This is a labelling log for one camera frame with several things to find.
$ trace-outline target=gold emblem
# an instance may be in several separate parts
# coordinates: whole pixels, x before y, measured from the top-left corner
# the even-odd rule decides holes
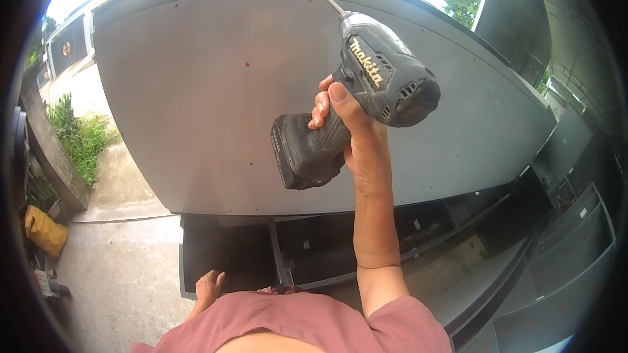
[[[362,49],[360,48],[360,43],[357,41],[357,38],[354,37],[354,43],[349,46],[349,49],[351,49],[351,52],[354,53],[356,59],[364,67],[367,74],[373,80],[375,86],[379,87],[379,84],[383,81],[382,76],[377,73],[379,72],[379,68],[377,67],[376,63],[371,62],[371,57],[366,56],[366,54],[362,51]]]

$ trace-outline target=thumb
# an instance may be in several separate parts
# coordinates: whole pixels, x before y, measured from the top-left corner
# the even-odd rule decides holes
[[[358,135],[367,128],[371,117],[343,84],[338,82],[332,83],[329,86],[329,96],[334,110],[351,134]]]
[[[218,288],[220,288],[220,286],[222,285],[222,282],[225,280],[225,272],[223,271],[222,273],[220,273],[218,275],[218,278],[216,278],[216,286],[218,286]]]

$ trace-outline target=drill bit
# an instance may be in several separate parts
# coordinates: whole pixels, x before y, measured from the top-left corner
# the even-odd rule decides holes
[[[334,0],[327,0],[327,2],[329,2],[329,4],[331,4],[332,6],[334,6],[338,14],[342,14],[344,12],[344,10],[342,10],[342,8],[338,4],[336,4]]]

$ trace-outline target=yellow bag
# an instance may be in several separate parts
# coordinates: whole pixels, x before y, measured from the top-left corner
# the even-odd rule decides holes
[[[28,206],[24,216],[26,236],[53,258],[58,258],[68,238],[68,228],[52,221],[35,206]]]

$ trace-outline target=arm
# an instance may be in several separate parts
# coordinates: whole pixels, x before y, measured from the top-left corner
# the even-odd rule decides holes
[[[220,286],[224,280],[225,273],[218,274],[216,270],[212,270],[200,277],[196,283],[197,302],[194,304],[190,315],[183,321],[184,323],[199,316],[216,301],[220,294]]]
[[[321,127],[331,104],[351,131],[345,162],[354,177],[354,251],[364,316],[409,295],[401,271],[393,218],[393,179],[386,126],[371,118],[344,86],[328,76],[320,83],[311,129]]]

